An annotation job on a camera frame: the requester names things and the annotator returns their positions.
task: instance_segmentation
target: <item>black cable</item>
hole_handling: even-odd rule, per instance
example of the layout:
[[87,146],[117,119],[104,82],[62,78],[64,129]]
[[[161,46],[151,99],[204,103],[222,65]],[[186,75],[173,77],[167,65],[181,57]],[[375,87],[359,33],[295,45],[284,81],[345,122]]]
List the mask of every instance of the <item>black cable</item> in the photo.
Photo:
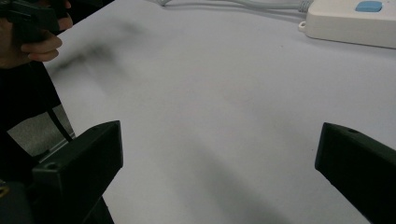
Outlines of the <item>black cable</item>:
[[41,91],[41,83],[39,82],[39,75],[49,75],[46,67],[44,66],[43,63],[39,62],[31,62],[29,63],[29,67],[32,71],[31,74],[27,74],[29,76],[30,80],[32,81],[32,84],[38,94],[38,96],[41,99],[41,102],[43,103],[47,113],[49,114],[50,119],[52,120],[53,124],[55,124],[56,128],[59,130],[59,132],[62,134],[62,136],[67,140],[67,142],[73,141],[73,138],[69,135],[67,130],[64,128],[62,123],[59,121],[58,117],[56,116],[55,112],[53,112],[52,107],[50,106],[50,103],[48,99],[45,97],[43,92]]

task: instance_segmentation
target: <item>white device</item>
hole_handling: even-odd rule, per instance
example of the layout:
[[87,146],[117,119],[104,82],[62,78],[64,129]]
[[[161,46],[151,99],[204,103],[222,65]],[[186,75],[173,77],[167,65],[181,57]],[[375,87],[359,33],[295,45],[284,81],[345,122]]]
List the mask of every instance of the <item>white device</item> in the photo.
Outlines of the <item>white device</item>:
[[312,38],[396,49],[396,0],[315,0],[299,30]]

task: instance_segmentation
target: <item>black plastic piece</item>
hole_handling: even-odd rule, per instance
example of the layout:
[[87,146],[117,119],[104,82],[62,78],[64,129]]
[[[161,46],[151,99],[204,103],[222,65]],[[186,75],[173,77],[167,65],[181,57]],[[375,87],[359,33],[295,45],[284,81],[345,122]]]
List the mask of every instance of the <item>black plastic piece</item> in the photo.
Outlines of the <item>black plastic piece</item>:
[[120,123],[90,128],[33,169],[39,223],[84,223],[121,167]]
[[0,223],[35,224],[22,183],[0,184]]
[[396,223],[396,151],[347,127],[324,123],[315,167],[370,222]]

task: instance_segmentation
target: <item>white cable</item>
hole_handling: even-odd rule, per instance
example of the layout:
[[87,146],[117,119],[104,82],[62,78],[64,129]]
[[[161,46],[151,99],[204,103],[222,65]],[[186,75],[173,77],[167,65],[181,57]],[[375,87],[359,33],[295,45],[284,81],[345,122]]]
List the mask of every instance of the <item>white cable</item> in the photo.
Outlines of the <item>white cable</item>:
[[[157,0],[158,4],[162,7],[172,0]],[[211,1],[224,1],[237,3],[246,7],[255,7],[260,9],[297,9],[299,12],[306,13],[312,1],[302,1],[300,3],[260,3],[249,0],[211,0]]]

